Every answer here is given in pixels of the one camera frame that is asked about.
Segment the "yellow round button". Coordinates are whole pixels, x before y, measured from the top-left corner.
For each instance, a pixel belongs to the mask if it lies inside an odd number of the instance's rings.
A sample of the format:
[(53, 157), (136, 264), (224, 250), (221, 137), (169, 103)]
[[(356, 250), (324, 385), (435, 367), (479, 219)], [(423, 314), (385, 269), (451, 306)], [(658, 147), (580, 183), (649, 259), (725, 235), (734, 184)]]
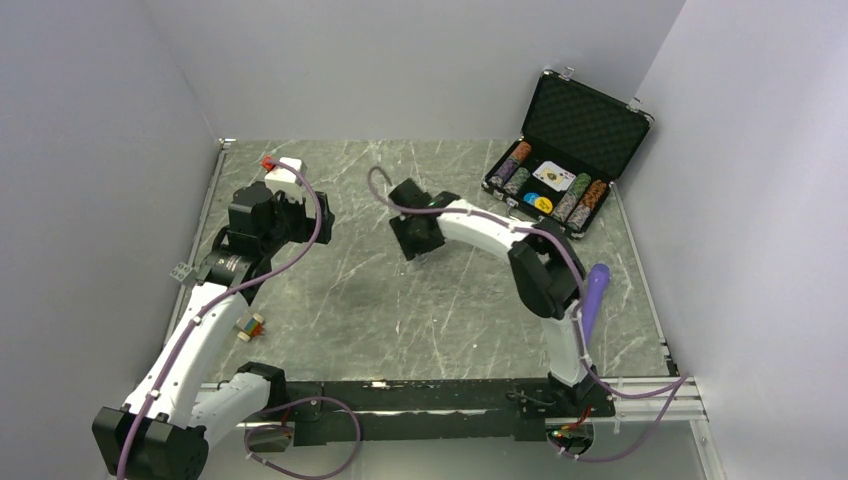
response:
[(533, 205), (544, 214), (550, 214), (554, 209), (554, 204), (546, 197), (536, 198)]

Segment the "black aluminium poker case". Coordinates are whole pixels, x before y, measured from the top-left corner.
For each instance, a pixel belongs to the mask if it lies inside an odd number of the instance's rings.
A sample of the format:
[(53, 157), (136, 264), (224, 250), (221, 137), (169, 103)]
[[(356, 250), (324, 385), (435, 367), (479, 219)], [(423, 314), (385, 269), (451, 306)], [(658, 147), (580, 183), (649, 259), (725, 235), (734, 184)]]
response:
[[(550, 218), (570, 237), (580, 238), (597, 216), (653, 123), (653, 116), (642, 110), (638, 99), (623, 102), (567, 74), (545, 70), (537, 81), (519, 137), (484, 175), (481, 187), (509, 207), (533, 218)], [(521, 141), (532, 146), (532, 152), (519, 166), (528, 169), (531, 177), (517, 195), (510, 195), (503, 187), (490, 185), (489, 178)], [(566, 192), (554, 191), (533, 177), (533, 171), (544, 161), (553, 161), (576, 177), (587, 173), (592, 178), (591, 184), (596, 180), (607, 184), (603, 198), (579, 231), (567, 226), (568, 219), (558, 222), (551, 217), (552, 212), (544, 214), (533, 204), (524, 202), (523, 197), (527, 193), (536, 193), (539, 197), (548, 198), (555, 208)]]

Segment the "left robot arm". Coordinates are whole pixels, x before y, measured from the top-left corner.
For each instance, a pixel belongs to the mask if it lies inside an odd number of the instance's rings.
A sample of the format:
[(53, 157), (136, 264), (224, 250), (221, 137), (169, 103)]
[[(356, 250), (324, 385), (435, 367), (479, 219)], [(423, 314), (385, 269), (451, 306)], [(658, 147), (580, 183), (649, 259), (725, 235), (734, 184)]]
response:
[(278, 367), (249, 362), (217, 392), (198, 396), (224, 341), (249, 309), (286, 244), (326, 244), (335, 220), (325, 193), (257, 181), (237, 190), (203, 258), (181, 320), (145, 379), (92, 432), (110, 475), (197, 479), (210, 451), (254, 413), (279, 417), (289, 394)]

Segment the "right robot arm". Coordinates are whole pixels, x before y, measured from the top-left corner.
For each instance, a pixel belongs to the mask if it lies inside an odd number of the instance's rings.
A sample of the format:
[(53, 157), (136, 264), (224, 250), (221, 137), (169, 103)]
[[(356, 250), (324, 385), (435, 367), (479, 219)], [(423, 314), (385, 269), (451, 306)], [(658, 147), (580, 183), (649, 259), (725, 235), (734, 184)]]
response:
[(572, 416), (586, 407), (594, 382), (588, 343), (609, 271), (583, 267), (558, 225), (504, 217), (451, 192), (437, 196), (411, 179), (395, 186), (385, 203), (398, 211), (390, 226), (406, 259), (458, 241), (504, 261), (522, 304), (540, 318), (550, 361), (553, 406)]

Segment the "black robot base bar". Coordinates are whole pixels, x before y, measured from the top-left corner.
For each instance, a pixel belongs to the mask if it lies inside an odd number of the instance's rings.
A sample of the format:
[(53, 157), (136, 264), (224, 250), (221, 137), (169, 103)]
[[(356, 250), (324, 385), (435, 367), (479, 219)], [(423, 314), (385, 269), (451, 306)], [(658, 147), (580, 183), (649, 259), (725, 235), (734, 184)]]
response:
[(365, 441), (511, 438), (543, 441), (549, 430), (614, 417), (613, 400), (590, 382), (574, 390), (540, 378), (291, 381), (296, 405), (254, 413), (243, 426), (287, 424), (297, 446)]

